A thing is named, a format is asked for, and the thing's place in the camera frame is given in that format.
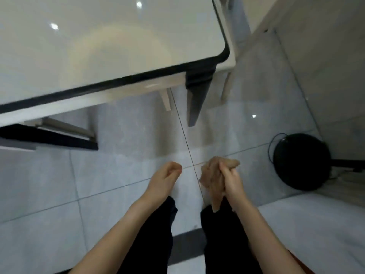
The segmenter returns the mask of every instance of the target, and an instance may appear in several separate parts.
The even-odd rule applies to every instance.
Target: tile floor
[[[51,274],[73,267],[123,216],[164,162],[183,165],[173,191],[179,212],[173,235],[200,227],[208,203],[198,184],[212,156],[241,161],[249,197],[263,205],[299,192],[276,176],[267,158],[277,133],[319,136],[274,34],[264,34],[238,63],[234,88],[222,104],[217,75],[196,126],[186,124],[186,90],[173,88],[171,112],[158,93],[57,115],[93,127],[98,152],[39,148],[0,151],[0,272]],[[203,273],[201,257],[169,273]]]

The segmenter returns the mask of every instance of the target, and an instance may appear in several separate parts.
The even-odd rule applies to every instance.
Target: left hand
[[[142,198],[151,202],[154,210],[158,209],[170,195],[177,178],[183,171],[183,167],[173,161],[165,163],[153,174]]]

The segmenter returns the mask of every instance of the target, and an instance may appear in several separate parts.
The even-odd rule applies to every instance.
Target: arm
[[[219,167],[225,177],[226,197],[237,213],[253,254],[264,274],[305,274],[289,251],[275,236],[259,210],[247,198],[237,170]]]
[[[168,162],[151,178],[146,192],[114,227],[85,255],[70,274],[115,274],[147,218],[166,200],[182,172]]]

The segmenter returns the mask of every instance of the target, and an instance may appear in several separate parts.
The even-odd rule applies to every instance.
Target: hand
[[[219,163],[219,169],[225,177],[226,198],[234,211],[238,211],[242,202],[248,198],[244,192],[244,185],[237,170],[229,170],[223,162]]]
[[[158,209],[170,195],[182,171],[183,167],[176,162],[170,161],[165,163],[153,174],[142,198],[147,199],[154,210]]]

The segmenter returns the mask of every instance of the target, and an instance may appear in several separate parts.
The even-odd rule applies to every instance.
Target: round black object
[[[273,163],[280,179],[299,190],[318,189],[330,177],[328,147],[308,134],[291,134],[280,140]]]

